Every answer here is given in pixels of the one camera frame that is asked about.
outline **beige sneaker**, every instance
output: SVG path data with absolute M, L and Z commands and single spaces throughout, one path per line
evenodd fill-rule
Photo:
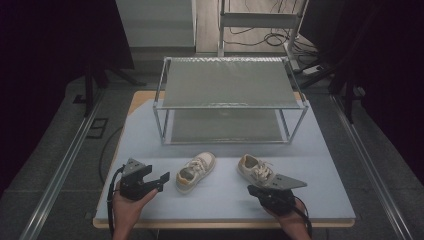
M 177 173 L 177 190 L 183 194 L 189 193 L 197 183 L 206 177 L 215 166 L 215 156 L 203 152 L 194 157 Z
M 275 177 L 274 172 L 265 165 L 265 162 L 246 154 L 237 167 L 238 172 L 251 184 L 257 187 L 268 187 Z

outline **wooden floor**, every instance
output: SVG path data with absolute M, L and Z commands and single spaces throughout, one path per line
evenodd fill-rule
M 282 13 L 296 13 L 300 8 L 300 1 L 293 9 L 295 0 L 232 0 L 226 1 L 226 12 L 257 12 L 257 13 L 278 13 L 281 5 Z M 220 0 L 197 0 L 197 31 L 196 31 L 196 52 L 217 52 L 219 27 L 218 16 L 221 8 Z M 256 28 L 243 33 L 246 28 L 225 28 L 224 41 L 225 52 L 281 52 L 285 53 L 284 47 L 271 46 L 266 42 L 259 43 L 271 32 L 271 29 Z M 286 35 L 282 29 L 272 29 L 273 33 Z M 272 44 L 280 41 L 269 39 Z

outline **shoelace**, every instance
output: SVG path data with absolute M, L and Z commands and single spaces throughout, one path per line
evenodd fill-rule
M 206 161 L 204 159 L 198 157 L 195 160 L 192 160 L 188 166 L 193 168 L 193 170 L 196 171 L 196 172 L 205 173 L 206 172 L 206 165 L 207 165 Z
M 266 181 L 268 180 L 268 177 L 272 174 L 272 170 L 266 166 L 265 164 L 270 164 L 267 162 L 262 162 L 261 160 L 258 161 L 258 168 L 254 169 L 254 172 L 256 174 L 256 177 L 259 181 Z

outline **metal rail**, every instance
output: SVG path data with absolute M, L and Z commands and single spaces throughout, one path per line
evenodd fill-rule
M 50 180 L 49 185 L 44 191 L 43 196 L 41 197 L 19 239 L 37 239 L 38 235 L 40 234 L 40 231 L 43 228 L 47 217 L 49 216 L 50 210 L 52 209 L 57 196 L 59 195 L 60 189 L 62 188 L 69 170 L 74 163 L 75 157 L 81 148 L 82 142 L 84 141 L 88 130 L 90 129 L 91 123 L 96 116 L 101 100 L 104 96 L 104 91 L 105 90 L 103 89 L 97 90 L 92 111 L 82 121 L 81 126 L 78 129 L 74 139 L 72 140 L 68 151 L 66 152 L 52 179 Z
M 331 99 L 336 105 L 339 117 L 344 127 L 346 128 L 346 131 L 353 143 L 353 146 L 359 155 L 359 159 L 365 169 L 365 172 L 368 175 L 371 184 L 373 185 L 373 188 L 387 214 L 390 223 L 392 224 L 394 231 L 396 232 L 398 239 L 412 240 L 413 237 L 406 225 L 402 213 L 400 212 L 395 201 L 393 200 L 393 197 L 390 194 L 383 179 L 380 177 L 380 174 L 378 173 L 377 168 L 375 167 L 370 155 L 367 152 L 367 149 L 365 148 L 361 138 L 359 137 L 355 126 L 351 124 L 345 116 L 343 111 L 343 104 L 341 103 L 340 99 L 336 98 L 334 95 L 331 95 Z

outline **gray carpet floor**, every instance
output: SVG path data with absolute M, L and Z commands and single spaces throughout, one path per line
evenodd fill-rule
M 97 229 L 92 225 L 103 187 L 100 175 L 104 178 L 108 173 L 119 140 L 119 128 L 124 124 L 133 94 L 139 90 L 154 89 L 159 76 L 137 76 L 148 82 L 147 87 L 139 87 L 109 75 L 110 84 L 96 115 L 97 119 L 108 119 L 103 137 L 84 140 L 38 239 L 110 239 L 107 229 Z M 357 221 L 351 228 L 315 228 L 314 239 L 398 239 L 326 90 L 328 82 L 328 79 L 322 80 L 304 93 L 313 107 Z M 49 129 L 4 192 L 0 201 L 0 239 L 19 238 L 66 154 L 85 111 L 83 104 L 73 103 L 77 95 L 84 95 L 82 79 L 68 85 L 66 97 Z M 353 120 L 412 236 L 420 239 L 424 236 L 423 186 L 362 109 L 360 101 L 354 102 Z M 98 134 L 96 129 L 88 133 L 89 136 Z M 131 239 L 156 239 L 157 234 L 154 230 L 135 230 Z M 161 230 L 159 239 L 279 239 L 280 235 L 280 231 L 270 230 Z

